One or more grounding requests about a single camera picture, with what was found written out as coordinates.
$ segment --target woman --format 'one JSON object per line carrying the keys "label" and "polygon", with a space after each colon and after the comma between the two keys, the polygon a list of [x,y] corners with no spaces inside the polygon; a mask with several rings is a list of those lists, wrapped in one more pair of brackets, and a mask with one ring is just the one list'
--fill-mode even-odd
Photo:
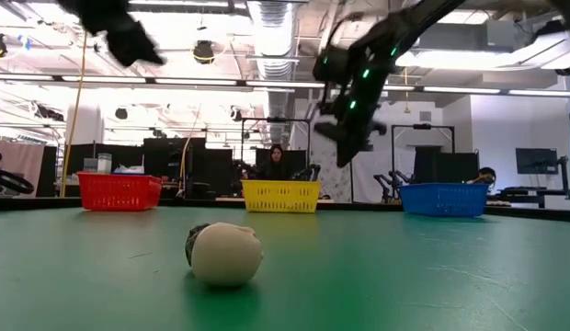
{"label": "woman", "polygon": [[258,171],[258,179],[264,180],[289,180],[290,172],[283,161],[283,148],[274,144],[268,152],[268,162],[263,164]]}
{"label": "woman", "polygon": [[488,184],[489,191],[496,185],[497,174],[496,171],[488,166],[479,169],[476,179],[469,180],[467,184]]}

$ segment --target blue basket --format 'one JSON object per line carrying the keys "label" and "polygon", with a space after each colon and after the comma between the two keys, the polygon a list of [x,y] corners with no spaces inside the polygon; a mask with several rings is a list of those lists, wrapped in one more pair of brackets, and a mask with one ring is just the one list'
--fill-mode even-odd
{"label": "blue basket", "polygon": [[475,217],[484,213],[486,184],[415,184],[400,187],[404,211],[426,216]]}

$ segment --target black partition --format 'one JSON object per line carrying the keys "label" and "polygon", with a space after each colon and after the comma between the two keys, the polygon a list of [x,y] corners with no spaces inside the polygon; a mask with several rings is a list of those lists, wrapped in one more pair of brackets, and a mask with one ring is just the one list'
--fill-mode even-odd
{"label": "black partition", "polygon": [[53,198],[56,196],[54,182],[56,181],[56,152],[54,146],[44,146],[40,178],[36,186],[36,198]]}
{"label": "black partition", "polygon": [[[189,147],[193,151],[205,150],[205,138],[191,138]],[[144,173],[155,177],[168,177],[169,181],[180,178],[180,160],[187,138],[148,138],[144,139]],[[190,162],[185,154],[186,168]]]}
{"label": "black partition", "polygon": [[210,184],[217,195],[232,191],[232,155],[228,149],[195,149],[191,175],[194,182]]}
{"label": "black partition", "polygon": [[86,158],[97,158],[99,154],[111,154],[111,170],[120,165],[140,166],[142,164],[143,148],[141,146],[109,145],[104,143],[86,143],[71,146],[66,175],[70,176],[82,171]]}
{"label": "black partition", "polygon": [[[268,162],[269,149],[256,149],[256,165],[262,166]],[[301,151],[284,151],[283,160],[287,162],[291,172],[298,172],[307,167],[307,152]]]}

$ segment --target red basket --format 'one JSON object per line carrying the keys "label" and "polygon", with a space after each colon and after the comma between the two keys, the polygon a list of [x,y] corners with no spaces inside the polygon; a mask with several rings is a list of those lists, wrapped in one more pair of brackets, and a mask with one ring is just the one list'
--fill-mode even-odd
{"label": "red basket", "polygon": [[146,211],[158,205],[163,180],[152,176],[78,173],[83,208]]}

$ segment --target plastic basket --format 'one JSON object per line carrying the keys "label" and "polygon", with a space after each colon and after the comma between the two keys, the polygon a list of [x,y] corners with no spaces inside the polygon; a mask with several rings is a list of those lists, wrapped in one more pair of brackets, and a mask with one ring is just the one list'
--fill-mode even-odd
{"label": "plastic basket", "polygon": [[427,216],[475,217],[484,213],[486,184],[416,184],[400,187],[405,212]]}
{"label": "plastic basket", "polygon": [[247,211],[313,213],[320,182],[243,180]]}
{"label": "plastic basket", "polygon": [[158,205],[163,180],[152,176],[78,173],[83,208],[146,211]]}

